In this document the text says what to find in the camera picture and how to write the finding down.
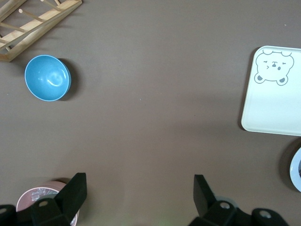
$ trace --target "rectangular tray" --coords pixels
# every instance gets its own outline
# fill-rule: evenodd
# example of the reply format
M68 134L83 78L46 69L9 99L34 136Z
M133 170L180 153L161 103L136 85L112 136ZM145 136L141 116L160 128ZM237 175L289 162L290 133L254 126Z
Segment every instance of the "rectangular tray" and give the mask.
M301 49L256 51L241 124L247 131L301 136Z

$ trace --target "bear drawing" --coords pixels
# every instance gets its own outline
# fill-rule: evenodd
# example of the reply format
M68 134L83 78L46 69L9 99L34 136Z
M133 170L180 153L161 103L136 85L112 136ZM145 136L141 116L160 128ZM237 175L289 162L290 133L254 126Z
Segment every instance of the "bear drawing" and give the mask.
M293 67L294 60L291 53L274 52L267 53L265 50L256 58L257 74L255 82L276 81L283 86L288 81L288 73Z

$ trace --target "gray tabletop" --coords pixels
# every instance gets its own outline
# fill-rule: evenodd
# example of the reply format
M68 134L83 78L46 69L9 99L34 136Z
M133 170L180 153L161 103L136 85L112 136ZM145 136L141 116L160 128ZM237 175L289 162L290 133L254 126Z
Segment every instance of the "gray tabletop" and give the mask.
M300 10L298 0L83 1L0 63L0 203L86 172L79 226L185 226L197 216L194 174L204 174L246 213L269 208L299 225L289 163L301 139L247 132L240 120L254 52L300 48ZM71 71L62 100L26 87L40 54Z

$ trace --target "pink cup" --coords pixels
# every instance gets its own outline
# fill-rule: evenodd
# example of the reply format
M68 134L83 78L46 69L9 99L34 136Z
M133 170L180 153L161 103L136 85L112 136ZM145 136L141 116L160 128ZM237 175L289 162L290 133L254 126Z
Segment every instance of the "pink cup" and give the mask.
M29 189L18 200L16 211L22 211L32 204L34 204L38 199L43 198L47 195L48 197L54 197L55 194L59 193L66 184L59 181L49 181L41 186ZM70 223L71 226L76 226L77 219L79 217L79 211L75 215L74 219Z

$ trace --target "wooden dish rack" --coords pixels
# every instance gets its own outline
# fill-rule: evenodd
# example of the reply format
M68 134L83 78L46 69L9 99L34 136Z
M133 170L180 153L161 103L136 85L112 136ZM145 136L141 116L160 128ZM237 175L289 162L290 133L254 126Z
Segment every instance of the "wooden dish rack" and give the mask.
M81 0L65 0L62 3L59 0L36 0L45 3L51 9L40 16L36 16L20 8L19 13L30 17L32 20L21 27L16 27L2 21L27 0L0 0L0 2L2 1L7 2L0 8L0 27L12 30L11 33L3 37L0 36L0 51L3 49L7 51L5 54L0 54L0 61L4 62L12 61L82 4Z

